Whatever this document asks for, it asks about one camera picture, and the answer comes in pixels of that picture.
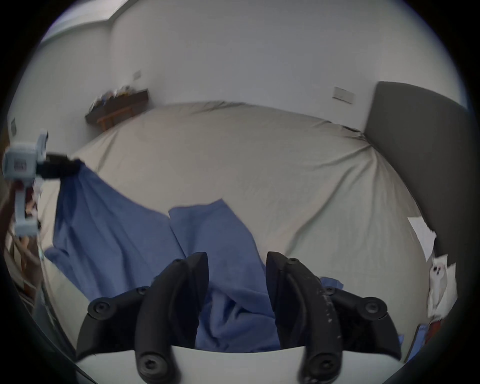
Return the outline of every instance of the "white plush toy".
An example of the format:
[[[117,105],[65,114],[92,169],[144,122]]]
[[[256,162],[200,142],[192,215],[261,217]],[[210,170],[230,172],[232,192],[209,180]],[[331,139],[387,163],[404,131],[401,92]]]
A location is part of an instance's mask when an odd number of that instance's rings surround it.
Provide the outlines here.
[[[432,258],[427,314],[433,320],[446,317],[455,304],[455,270],[455,264],[447,267],[447,255]]]

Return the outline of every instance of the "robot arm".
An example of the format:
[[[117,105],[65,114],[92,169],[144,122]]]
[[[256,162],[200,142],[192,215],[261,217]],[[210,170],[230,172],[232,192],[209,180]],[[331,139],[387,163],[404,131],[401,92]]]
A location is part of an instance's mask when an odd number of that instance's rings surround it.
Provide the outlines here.
[[[194,383],[195,377],[200,383],[192,367],[201,361],[208,365],[203,370],[210,382],[225,382],[233,372],[236,379],[242,376],[243,382],[249,382],[249,370],[262,371],[265,366],[283,372],[285,366],[278,364],[283,359],[289,361],[285,364],[290,367],[288,376],[295,378],[292,382],[302,383],[347,380],[348,372],[358,365],[365,370],[369,364],[385,364],[389,375],[401,366],[397,332],[383,301],[324,288],[300,261],[276,252],[267,256],[266,282],[280,351],[225,354],[192,349],[208,287],[208,260],[203,252],[173,261],[151,287],[91,302],[78,337],[78,364],[89,373],[88,366],[117,359],[118,365],[108,372],[121,369],[124,378],[136,377],[133,382],[149,384]],[[257,382],[272,381],[259,378]]]
[[[25,191],[36,177],[59,179],[74,175],[80,165],[67,156],[46,153],[48,132],[41,132],[36,144],[13,143],[3,156],[2,171],[5,180],[19,180],[24,188],[15,194],[15,234],[18,237],[35,236],[36,217],[25,217]]]

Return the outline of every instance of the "wrinkled fabric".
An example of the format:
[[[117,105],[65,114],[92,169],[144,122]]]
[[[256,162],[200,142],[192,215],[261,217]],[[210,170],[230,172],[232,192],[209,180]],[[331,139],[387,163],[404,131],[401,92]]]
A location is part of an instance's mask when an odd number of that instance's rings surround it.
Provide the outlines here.
[[[61,182],[45,256],[94,300],[149,286],[173,260],[206,252],[209,288],[196,348],[279,349],[264,265],[248,229],[223,200],[169,215],[130,201],[82,163]]]

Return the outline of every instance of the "bed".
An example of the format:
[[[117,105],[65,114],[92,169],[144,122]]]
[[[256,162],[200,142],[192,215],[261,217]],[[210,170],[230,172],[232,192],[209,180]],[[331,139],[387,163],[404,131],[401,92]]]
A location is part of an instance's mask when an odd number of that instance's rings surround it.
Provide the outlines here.
[[[386,302],[406,356],[428,321],[428,272],[407,217],[407,187],[361,132],[315,117],[239,103],[155,108],[78,151],[132,201],[168,213],[223,199],[268,251],[300,259],[317,276]],[[59,181],[43,185],[39,246],[52,246]],[[73,346],[89,301],[42,258],[45,289]]]

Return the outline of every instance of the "light switch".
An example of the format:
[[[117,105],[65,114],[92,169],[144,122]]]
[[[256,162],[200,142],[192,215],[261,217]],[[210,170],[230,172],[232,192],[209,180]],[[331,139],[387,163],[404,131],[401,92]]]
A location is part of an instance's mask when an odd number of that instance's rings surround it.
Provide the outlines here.
[[[353,104],[353,97],[355,95],[345,89],[334,87],[333,88],[333,98],[345,101],[346,103]]]

